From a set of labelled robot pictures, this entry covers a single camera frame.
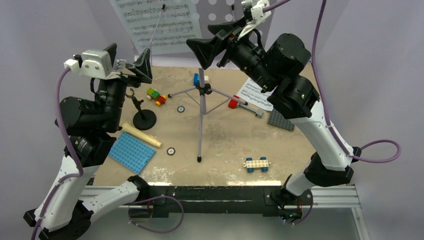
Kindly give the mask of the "sheet music page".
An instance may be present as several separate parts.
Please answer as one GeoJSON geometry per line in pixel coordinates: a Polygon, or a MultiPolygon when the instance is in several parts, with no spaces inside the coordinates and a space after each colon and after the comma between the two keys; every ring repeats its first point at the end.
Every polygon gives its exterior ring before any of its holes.
{"type": "Polygon", "coordinates": [[[153,55],[188,53],[186,40],[201,38],[200,15],[193,0],[111,0],[135,49],[153,55]]]}
{"type": "Polygon", "coordinates": [[[249,104],[253,104],[265,111],[271,112],[274,107],[270,102],[268,102],[267,98],[273,93],[273,91],[262,93],[261,90],[262,89],[258,84],[248,78],[236,95],[247,101],[249,104]]]}

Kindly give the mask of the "black microphone stand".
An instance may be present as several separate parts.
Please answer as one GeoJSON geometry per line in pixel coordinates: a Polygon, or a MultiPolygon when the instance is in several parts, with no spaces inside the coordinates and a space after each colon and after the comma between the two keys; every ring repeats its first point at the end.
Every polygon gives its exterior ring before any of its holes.
{"type": "Polygon", "coordinates": [[[137,109],[137,113],[133,116],[133,125],[136,129],[145,131],[149,130],[154,127],[154,125],[157,122],[157,116],[156,114],[149,109],[142,109],[141,105],[144,102],[144,100],[138,100],[135,97],[135,92],[132,88],[129,88],[131,91],[131,94],[125,94],[125,96],[129,99],[131,99],[133,105],[137,109]]]}

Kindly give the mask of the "lilac music stand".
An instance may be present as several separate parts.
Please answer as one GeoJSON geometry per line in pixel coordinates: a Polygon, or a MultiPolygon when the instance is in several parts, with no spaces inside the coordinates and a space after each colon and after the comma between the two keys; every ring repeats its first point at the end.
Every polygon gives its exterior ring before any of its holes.
{"type": "MultiPolygon", "coordinates": [[[[189,52],[186,45],[188,38],[202,37],[202,18],[209,18],[215,13],[206,13],[201,16],[198,7],[218,6],[218,0],[110,0],[113,9],[119,17],[124,29],[128,33],[135,49],[141,53],[149,47],[152,55],[185,54],[189,52]]],[[[170,93],[168,98],[198,89],[200,95],[199,105],[199,127],[197,161],[202,161],[202,134],[204,115],[210,113],[226,101],[233,99],[238,103],[244,103],[233,96],[206,85],[204,70],[199,68],[199,83],[185,90],[170,93]],[[206,95],[218,93],[228,97],[210,111],[206,109],[206,95]]]]}

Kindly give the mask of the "cream toy microphone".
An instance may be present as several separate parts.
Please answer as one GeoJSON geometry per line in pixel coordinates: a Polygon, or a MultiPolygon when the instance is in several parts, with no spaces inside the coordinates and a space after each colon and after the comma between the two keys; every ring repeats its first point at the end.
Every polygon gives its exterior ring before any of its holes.
{"type": "Polygon", "coordinates": [[[128,122],[124,122],[122,124],[122,131],[126,132],[146,143],[148,143],[149,145],[156,147],[156,148],[161,148],[162,147],[162,143],[157,140],[156,138],[154,138],[153,136],[150,136],[144,132],[142,132],[141,130],[133,127],[131,124],[129,124],[128,122]]]}

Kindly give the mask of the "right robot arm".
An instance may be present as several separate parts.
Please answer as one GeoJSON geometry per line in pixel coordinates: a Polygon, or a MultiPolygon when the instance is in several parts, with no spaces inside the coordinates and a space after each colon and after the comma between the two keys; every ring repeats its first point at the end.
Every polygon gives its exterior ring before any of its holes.
{"type": "Polygon", "coordinates": [[[292,33],[281,34],[265,50],[242,35],[241,21],[209,25],[212,38],[189,38],[192,50],[203,69],[222,55],[219,67],[234,63],[243,73],[268,92],[268,102],[305,135],[314,148],[309,164],[290,175],[271,199],[281,208],[300,202],[301,195],[314,186],[332,187],[351,182],[351,163],[361,154],[358,147],[339,144],[336,131],[326,122],[324,99],[312,82],[301,75],[311,58],[303,41],[292,33]]]}

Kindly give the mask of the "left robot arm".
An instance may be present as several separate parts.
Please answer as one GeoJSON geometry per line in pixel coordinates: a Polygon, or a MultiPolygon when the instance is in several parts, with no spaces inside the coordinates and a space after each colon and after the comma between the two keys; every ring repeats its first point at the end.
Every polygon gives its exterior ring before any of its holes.
{"type": "Polygon", "coordinates": [[[55,124],[65,141],[64,155],[56,178],[39,207],[25,212],[32,239],[76,240],[97,219],[119,206],[142,205],[149,199],[150,186],[140,176],[89,200],[81,194],[89,179],[104,163],[121,129],[120,120],[128,87],[152,82],[151,51],[146,48],[135,62],[121,70],[113,67],[117,45],[89,49],[64,62],[60,75],[74,73],[99,80],[94,100],[74,96],[57,98],[55,124]]]}

